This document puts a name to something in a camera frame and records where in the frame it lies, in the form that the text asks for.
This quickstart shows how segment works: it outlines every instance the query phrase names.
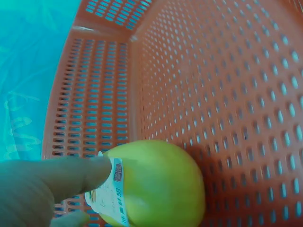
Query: apple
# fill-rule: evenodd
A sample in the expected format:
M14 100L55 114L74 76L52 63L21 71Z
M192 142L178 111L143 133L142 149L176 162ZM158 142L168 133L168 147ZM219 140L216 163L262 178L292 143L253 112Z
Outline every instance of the apple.
M124 197L131 227L197 227L205 212L202 174L180 147L138 140L104 155L122 159ZM100 216L114 227L122 225Z

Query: blue tarp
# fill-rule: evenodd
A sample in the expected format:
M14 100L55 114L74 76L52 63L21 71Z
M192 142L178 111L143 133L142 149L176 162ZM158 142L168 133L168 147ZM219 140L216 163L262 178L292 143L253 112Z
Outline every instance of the blue tarp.
M48 100L80 0L0 3L0 160L41 159Z

